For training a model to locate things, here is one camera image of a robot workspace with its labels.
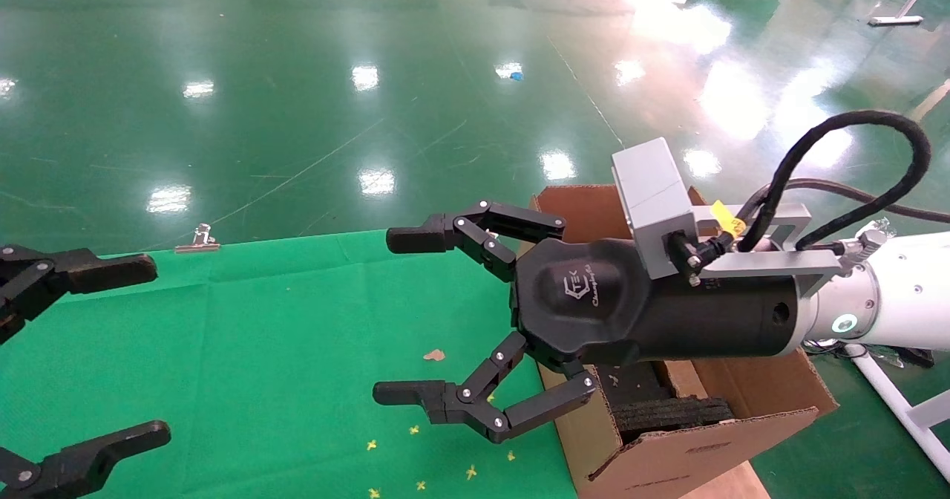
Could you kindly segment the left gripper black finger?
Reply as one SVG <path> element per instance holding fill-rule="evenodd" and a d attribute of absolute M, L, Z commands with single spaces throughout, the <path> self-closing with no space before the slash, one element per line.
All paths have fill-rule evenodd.
<path fill-rule="evenodd" d="M 1 449 L 2 498 L 79 498 L 102 488 L 118 462 L 171 441 L 166 422 L 146 422 L 62 448 L 38 463 Z"/>
<path fill-rule="evenodd" d="M 98 258 L 90 249 L 41 252 L 3 245 L 1 252 L 1 343 L 65 295 L 89 295 L 157 279 L 157 265 L 145 253 Z"/>

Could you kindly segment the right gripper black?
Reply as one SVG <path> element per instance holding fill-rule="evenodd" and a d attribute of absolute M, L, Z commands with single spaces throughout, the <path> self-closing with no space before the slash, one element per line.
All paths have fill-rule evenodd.
<path fill-rule="evenodd" d="M 519 332 L 510 333 L 460 385 L 378 382 L 373 400 L 418 405 L 432 425 L 465 424 L 501 444 L 590 401 L 598 383 L 581 363 L 781 356 L 793 346 L 799 313 L 793 277 L 704 278 L 698 286 L 681 275 L 652 279 L 634 242 L 557 241 L 564 229 L 563 217 L 488 200 L 462 212 L 430 215 L 417 227 L 387 229 L 392 253 L 459 250 L 499 281 L 514 280 L 513 323 Z M 500 236 L 537 245 L 517 261 Z M 500 410 L 489 395 L 527 350 L 566 380 Z"/>

